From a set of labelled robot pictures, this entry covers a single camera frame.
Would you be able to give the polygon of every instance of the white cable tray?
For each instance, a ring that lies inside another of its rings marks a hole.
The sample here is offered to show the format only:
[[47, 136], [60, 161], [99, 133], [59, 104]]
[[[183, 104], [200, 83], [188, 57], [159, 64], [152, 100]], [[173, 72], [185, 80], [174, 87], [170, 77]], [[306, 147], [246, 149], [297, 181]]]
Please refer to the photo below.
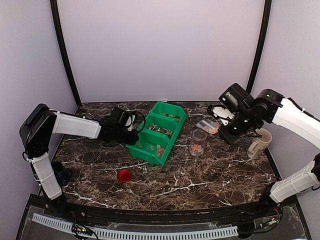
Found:
[[[51, 218], [38, 213], [33, 214], [32, 221], [41, 225], [56, 229], [68, 234], [72, 234], [72, 223], [64, 220]], [[91, 228], [99, 237], [99, 240], [214, 240], [238, 236], [238, 227], [231, 226], [219, 229], [187, 232], [133, 232], [103, 229], [99, 227]]]

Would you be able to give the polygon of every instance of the mug handle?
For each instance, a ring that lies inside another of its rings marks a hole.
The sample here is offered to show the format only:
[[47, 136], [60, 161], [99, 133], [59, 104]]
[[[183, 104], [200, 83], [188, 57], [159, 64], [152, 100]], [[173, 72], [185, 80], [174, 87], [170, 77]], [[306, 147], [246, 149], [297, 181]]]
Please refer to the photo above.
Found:
[[253, 153], [254, 153], [254, 149], [255, 149], [256, 146], [258, 146], [258, 143], [257, 143], [256, 141], [254, 141], [254, 142], [250, 145], [250, 147], [248, 148], [248, 152], [251, 153], [251, 154], [253, 154]]

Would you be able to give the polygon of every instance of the black metal frame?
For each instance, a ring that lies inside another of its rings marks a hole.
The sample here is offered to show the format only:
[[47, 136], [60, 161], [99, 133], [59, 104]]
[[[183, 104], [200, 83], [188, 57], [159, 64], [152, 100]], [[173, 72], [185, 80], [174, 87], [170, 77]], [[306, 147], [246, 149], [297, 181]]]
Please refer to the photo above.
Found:
[[[306, 237], [311, 239], [310, 232], [301, 210], [300, 204], [296, 196], [292, 196], [283, 202], [283, 206], [295, 204], [303, 228], [306, 233]], [[19, 225], [16, 240], [20, 240], [23, 233], [24, 224], [30, 206], [35, 206], [44, 209], [44, 213], [58, 217], [50, 208], [47, 208], [47, 199], [42, 196], [31, 194], [29, 200], [24, 209], [24, 213]], [[233, 225], [241, 226], [251, 224], [254, 219], [260, 218], [260, 216], [252, 216], [246, 214], [240, 214], [239, 211], [252, 210], [257, 205], [257, 202], [246, 203], [236, 206], [216, 207], [202, 210], [189, 210], [189, 211], [135, 211], [135, 210], [121, 210], [110, 209], [94, 206], [86, 206], [75, 203], [68, 203], [69, 209], [71, 209], [75, 215], [77, 222], [82, 225], [94, 227], [108, 226], [109, 223], [127, 223], [138, 225], [176, 225], [176, 224], [195, 224], [195, 223], [208, 223], [218, 222], [219, 226]]]
[[[79, 91], [77, 89], [76, 81], [71, 69], [71, 65], [70, 65], [70, 61], [67, 53], [67, 48], [66, 48], [60, 16], [59, 16], [58, 3], [57, 3], [57, 0], [50, 0], [50, 3], [51, 3], [51, 11], [52, 11], [52, 18], [53, 18], [56, 38], [60, 48], [60, 54], [62, 57], [64, 69], [68, 78], [68, 82], [69, 82], [74, 100], [76, 102], [76, 105], [80, 107], [82, 102], [80, 99]], [[261, 56], [262, 56], [262, 52], [263, 52], [263, 48], [266, 40], [266, 35], [267, 35], [269, 17], [271, 12], [271, 3], [272, 3], [272, 0], [265, 0], [265, 3], [264, 3], [264, 10], [263, 10], [263, 17], [262, 17], [262, 23], [260, 28], [259, 39], [256, 47], [256, 52], [255, 52], [255, 56], [252, 64], [250, 77], [246, 86], [246, 91], [248, 93], [252, 92], [255, 79], [257, 76], [257, 72], [258, 72], [258, 68], [259, 68], [259, 64], [260, 64], [260, 60], [261, 60]]]
[[250, 94], [252, 92], [252, 89], [254, 87], [255, 79], [257, 76], [262, 52], [265, 45], [266, 35], [267, 35], [267, 29], [268, 29], [268, 23], [269, 23], [269, 17], [271, 12], [271, 3], [272, 0], [265, 0], [264, 2], [264, 10], [263, 10], [263, 17], [262, 17], [262, 23], [260, 28], [260, 34], [259, 34], [259, 40], [258, 44], [256, 46], [255, 56], [252, 64], [252, 69], [250, 73], [250, 77], [248, 80], [248, 83], [246, 85], [246, 91]]
[[68, 78], [75, 103], [78, 107], [80, 107], [82, 102], [80, 99], [80, 95], [79, 95], [79, 92], [77, 89], [75, 78], [72, 73], [71, 65], [69, 62], [69, 57], [68, 57], [66, 44], [65, 44], [65, 40], [64, 40], [64, 35], [63, 35], [62, 27], [61, 27], [60, 17], [59, 17], [58, 3], [57, 3], [57, 0], [50, 0], [50, 3], [51, 3], [51, 11], [52, 11], [52, 18], [53, 18], [56, 38], [57, 38], [58, 45], [60, 48], [60, 53], [61, 53], [65, 73]]

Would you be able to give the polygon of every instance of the clear plastic container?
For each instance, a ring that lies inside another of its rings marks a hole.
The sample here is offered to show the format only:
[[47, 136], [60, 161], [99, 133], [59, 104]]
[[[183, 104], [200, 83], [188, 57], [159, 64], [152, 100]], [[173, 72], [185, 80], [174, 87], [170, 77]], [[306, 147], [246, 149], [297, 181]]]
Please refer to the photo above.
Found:
[[192, 156], [200, 157], [205, 153], [207, 134], [197, 128], [192, 132], [189, 151]]

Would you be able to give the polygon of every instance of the beige mug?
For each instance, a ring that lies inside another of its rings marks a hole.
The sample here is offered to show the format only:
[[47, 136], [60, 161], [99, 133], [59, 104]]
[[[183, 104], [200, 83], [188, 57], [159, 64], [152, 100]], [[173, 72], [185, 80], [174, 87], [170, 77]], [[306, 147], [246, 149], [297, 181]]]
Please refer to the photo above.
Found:
[[261, 128], [257, 129], [256, 133], [261, 137], [255, 137], [248, 148], [247, 154], [250, 159], [258, 159], [272, 141], [272, 135], [268, 130]]

